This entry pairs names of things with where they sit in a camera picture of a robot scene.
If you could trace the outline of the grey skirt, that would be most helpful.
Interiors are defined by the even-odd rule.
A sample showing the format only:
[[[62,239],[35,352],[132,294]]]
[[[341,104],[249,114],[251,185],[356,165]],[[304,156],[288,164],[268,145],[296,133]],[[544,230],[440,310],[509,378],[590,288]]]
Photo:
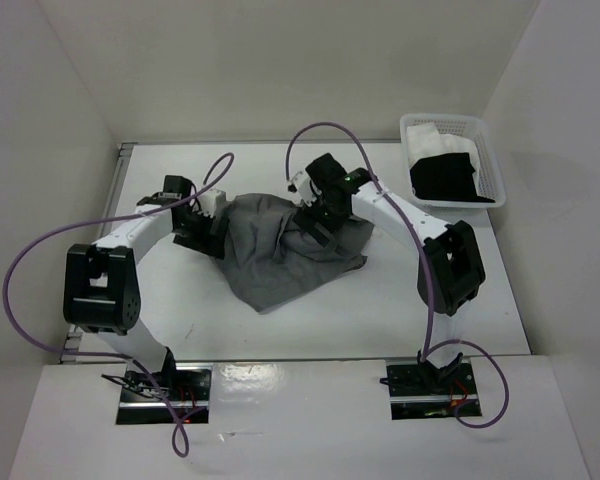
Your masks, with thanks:
[[[293,217],[291,201],[261,193],[239,195],[223,212],[225,256],[215,264],[234,295],[266,314],[362,268],[374,226],[348,220],[320,245]]]

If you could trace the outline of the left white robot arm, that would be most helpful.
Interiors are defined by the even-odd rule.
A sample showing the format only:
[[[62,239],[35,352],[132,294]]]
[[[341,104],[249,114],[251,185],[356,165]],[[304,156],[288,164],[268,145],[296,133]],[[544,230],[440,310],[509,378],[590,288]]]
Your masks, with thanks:
[[[224,256],[228,220],[224,191],[168,175],[161,191],[138,201],[130,219],[92,244],[67,252],[63,314],[65,320],[97,335],[127,361],[125,386],[142,387],[160,400],[188,387],[193,379],[176,366],[172,351],[140,318],[137,266],[163,238],[212,258]]]

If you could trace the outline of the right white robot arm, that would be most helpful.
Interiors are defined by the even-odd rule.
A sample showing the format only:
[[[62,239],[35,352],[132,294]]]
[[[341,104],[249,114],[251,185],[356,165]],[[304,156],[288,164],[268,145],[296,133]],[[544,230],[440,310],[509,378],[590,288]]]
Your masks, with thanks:
[[[347,172],[327,153],[288,179],[288,190],[299,195],[300,211],[294,221],[324,245],[351,220],[364,220],[381,229],[418,255],[417,290],[427,306],[423,348],[417,354],[418,381],[430,393],[439,393],[453,380],[462,353],[434,358],[437,340],[451,344],[451,327],[437,325],[455,316],[476,298],[486,280],[473,228],[431,216],[393,194],[371,172]]]

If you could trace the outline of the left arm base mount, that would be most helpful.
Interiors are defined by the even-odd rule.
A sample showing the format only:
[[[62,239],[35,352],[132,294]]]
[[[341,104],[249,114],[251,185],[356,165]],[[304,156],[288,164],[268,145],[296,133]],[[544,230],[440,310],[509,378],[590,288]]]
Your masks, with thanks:
[[[162,385],[162,392],[184,424],[207,424],[212,384],[211,365],[182,364],[177,368],[173,385]],[[173,423],[167,406],[144,374],[128,370],[124,375],[102,374],[101,377],[120,388],[117,425]]]

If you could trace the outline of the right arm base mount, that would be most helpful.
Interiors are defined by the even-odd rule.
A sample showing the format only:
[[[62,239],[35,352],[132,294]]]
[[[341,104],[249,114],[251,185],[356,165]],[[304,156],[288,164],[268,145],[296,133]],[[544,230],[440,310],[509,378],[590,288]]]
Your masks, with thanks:
[[[453,418],[456,408],[460,417],[482,415],[473,368],[467,360],[436,386],[425,384],[414,359],[389,361],[379,383],[388,391],[394,421]]]

